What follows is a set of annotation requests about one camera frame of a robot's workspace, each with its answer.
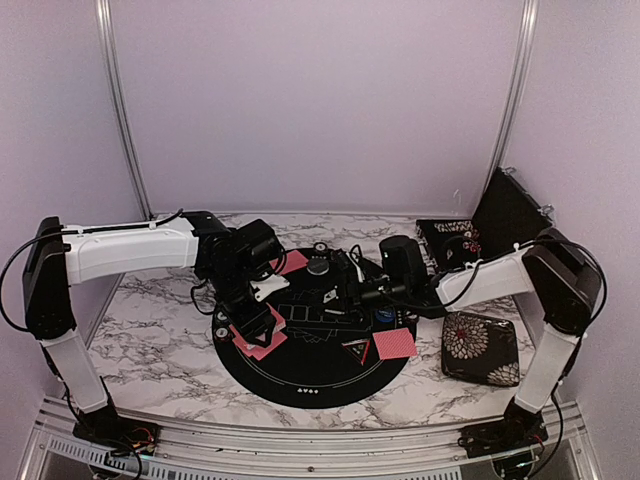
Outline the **green chip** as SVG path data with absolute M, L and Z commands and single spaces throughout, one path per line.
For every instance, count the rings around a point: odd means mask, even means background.
M 214 323 L 217 326 L 225 326 L 228 324 L 228 319 L 226 317 L 226 315 L 222 312 L 222 311 L 218 311 L 214 314 Z

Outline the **floral patterned pouch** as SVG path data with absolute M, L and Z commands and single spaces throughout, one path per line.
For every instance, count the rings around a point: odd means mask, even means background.
M 467 383 L 518 386 L 520 362 L 514 324 L 485 315 L 448 313 L 442 324 L 441 369 L 444 375 Z

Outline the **black dealer button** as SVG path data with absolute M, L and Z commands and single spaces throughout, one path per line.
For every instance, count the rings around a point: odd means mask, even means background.
M 311 258 L 307 265 L 306 270 L 309 274 L 314 276 L 321 276 L 326 274 L 330 269 L 330 263 L 326 258 Z

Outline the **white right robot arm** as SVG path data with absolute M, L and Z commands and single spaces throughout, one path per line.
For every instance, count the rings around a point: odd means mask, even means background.
M 503 253 L 431 277 L 415 239 L 391 236 L 379 248 L 382 266 L 376 274 L 366 272 L 362 255 L 347 253 L 350 274 L 325 291 L 324 313 L 338 316 L 394 306 L 442 317 L 506 297 L 536 304 L 541 319 L 530 330 L 535 354 L 511 401 L 516 410 L 495 428 L 502 446 L 519 446 L 534 431 L 531 415 L 548 403 L 604 309 L 609 289 L 595 256 L 548 228 Z

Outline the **black poker chip case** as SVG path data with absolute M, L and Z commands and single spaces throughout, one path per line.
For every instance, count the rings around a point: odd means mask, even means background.
M 515 243 L 535 239 L 553 222 L 509 170 L 497 169 L 469 219 L 416 222 L 419 236 L 440 271 L 491 259 Z

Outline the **red playing card deck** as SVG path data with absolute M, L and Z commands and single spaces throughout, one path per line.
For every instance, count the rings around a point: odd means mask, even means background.
M 273 338 L 276 318 L 268 305 L 251 306 L 231 315 L 231 324 L 247 342 L 268 347 Z

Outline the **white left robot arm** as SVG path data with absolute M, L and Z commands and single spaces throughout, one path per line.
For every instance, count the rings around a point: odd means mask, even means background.
M 97 373 L 73 292 L 116 287 L 132 272 L 190 269 L 240 337 L 267 347 L 276 319 L 268 297 L 287 287 L 287 253 L 272 227 L 253 220 L 231 228 L 208 211 L 178 210 L 145 222 L 82 226 L 44 219 L 22 272 L 27 331 L 40 344 L 89 431 L 106 445 L 125 438 L 110 392 Z

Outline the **round black poker mat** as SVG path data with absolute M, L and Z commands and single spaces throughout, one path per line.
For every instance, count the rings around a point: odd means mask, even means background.
M 416 326 L 405 313 L 396 313 L 396 326 L 385 328 L 375 311 L 360 318 L 336 319 L 322 311 L 322 298 L 339 280 L 341 269 L 329 250 L 316 255 L 313 248 L 301 250 L 309 260 L 326 258 L 329 271 L 321 276 L 306 267 L 287 274 L 286 289 L 271 294 L 278 323 L 272 342 L 278 346 L 261 361 L 244 356 L 232 343 L 242 339 L 232 326 L 232 338 L 214 346 L 222 365 L 247 390 L 270 402 L 299 409 L 328 409 L 363 400 L 383 389 L 404 368 L 409 358 L 381 360 L 374 343 L 380 332 L 408 328 L 416 339 Z M 369 357 L 364 366 L 341 346 L 350 340 L 370 338 Z

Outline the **blue small blind button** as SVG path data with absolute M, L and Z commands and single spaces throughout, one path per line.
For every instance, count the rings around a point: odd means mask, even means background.
M 375 319 L 385 328 L 394 328 L 396 326 L 396 313 L 394 310 L 377 310 Z

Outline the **red triangle all-in marker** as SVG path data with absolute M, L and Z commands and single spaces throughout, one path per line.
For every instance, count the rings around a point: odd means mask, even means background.
M 364 366 L 368 360 L 372 340 L 370 338 L 350 340 L 341 344 L 360 366 Z

